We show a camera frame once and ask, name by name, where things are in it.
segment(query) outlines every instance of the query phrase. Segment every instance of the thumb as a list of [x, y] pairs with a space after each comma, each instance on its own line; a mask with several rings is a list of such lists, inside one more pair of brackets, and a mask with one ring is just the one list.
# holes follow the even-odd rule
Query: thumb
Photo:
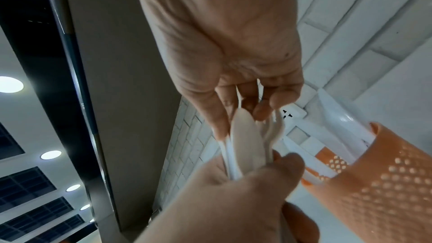
[[296, 153], [266, 165], [245, 176], [268, 202], [284, 204], [286, 197], [297, 187], [305, 170], [303, 159]]
[[216, 140], [225, 140], [230, 130], [228, 113], [217, 93], [194, 92], [186, 98], [204, 116], [206, 122], [212, 127]]

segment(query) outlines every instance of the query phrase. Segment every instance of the ceiling light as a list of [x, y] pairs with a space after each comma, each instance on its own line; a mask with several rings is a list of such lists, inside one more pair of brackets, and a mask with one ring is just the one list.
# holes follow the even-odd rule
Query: ceiling light
[[72, 192], [72, 191], [75, 191], [76, 189], [78, 189], [78, 188], [80, 188], [80, 187], [81, 187], [81, 184], [75, 184], [75, 185], [72, 185], [71, 187], [69, 187], [69, 188], [66, 189], [66, 192]]
[[53, 151], [48, 151], [48, 152], [43, 153], [40, 158], [43, 160], [51, 160], [53, 158], [60, 156], [61, 154], [62, 154], [62, 151], [53, 150]]
[[15, 78], [0, 76], [0, 92], [15, 93], [24, 88], [24, 84]]
[[87, 208], [90, 208], [90, 204], [84, 205], [84, 206], [80, 209], [80, 211], [83, 211], [83, 210], [85, 210], [85, 209], [87, 209]]

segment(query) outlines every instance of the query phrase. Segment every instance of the orange perforated cup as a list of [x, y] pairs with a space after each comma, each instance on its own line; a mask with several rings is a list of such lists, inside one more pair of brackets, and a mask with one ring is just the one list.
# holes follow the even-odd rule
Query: orange perforated cup
[[432, 157], [373, 123], [368, 151], [308, 191], [366, 243], [432, 242]]

